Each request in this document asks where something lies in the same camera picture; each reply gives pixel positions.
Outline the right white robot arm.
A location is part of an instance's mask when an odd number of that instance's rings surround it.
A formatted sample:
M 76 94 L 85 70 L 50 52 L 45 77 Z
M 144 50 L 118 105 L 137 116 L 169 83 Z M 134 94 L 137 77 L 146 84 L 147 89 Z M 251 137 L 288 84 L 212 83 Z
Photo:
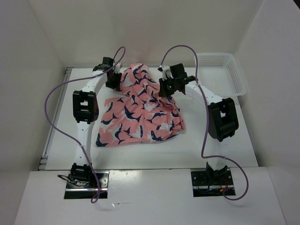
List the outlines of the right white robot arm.
M 226 151 L 231 137 L 239 128 L 235 103 L 232 98 L 222 98 L 201 84 L 196 83 L 194 76 L 188 76 L 183 64 L 159 66 L 162 73 L 159 79 L 159 96 L 170 97 L 176 91 L 191 97 L 205 108 L 208 128 L 206 132 L 212 138 L 212 149 L 207 159 L 206 180 L 209 185 L 217 184 L 226 174 Z

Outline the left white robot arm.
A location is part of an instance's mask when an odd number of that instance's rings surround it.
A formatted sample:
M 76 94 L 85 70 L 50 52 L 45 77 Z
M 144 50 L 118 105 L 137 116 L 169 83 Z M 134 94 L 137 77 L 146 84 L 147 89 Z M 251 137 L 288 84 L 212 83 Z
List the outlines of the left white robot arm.
M 82 187 L 97 185 L 91 169 L 91 135 L 95 121 L 99 117 L 97 94 L 104 84 L 119 84 L 122 63 L 104 57 L 103 62 L 93 68 L 92 78 L 81 90 L 75 90 L 72 95 L 73 116 L 77 124 L 77 140 L 80 142 L 76 149 L 69 179 Z

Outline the pink shark print shorts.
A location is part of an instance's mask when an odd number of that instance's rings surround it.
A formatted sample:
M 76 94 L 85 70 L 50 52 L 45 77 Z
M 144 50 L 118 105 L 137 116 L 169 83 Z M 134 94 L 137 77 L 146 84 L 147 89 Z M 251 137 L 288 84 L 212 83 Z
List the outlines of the pink shark print shorts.
M 172 97 L 160 97 L 159 84 L 142 63 L 131 64 L 120 79 L 121 97 L 108 98 L 96 139 L 98 147 L 168 140 L 185 129 Z

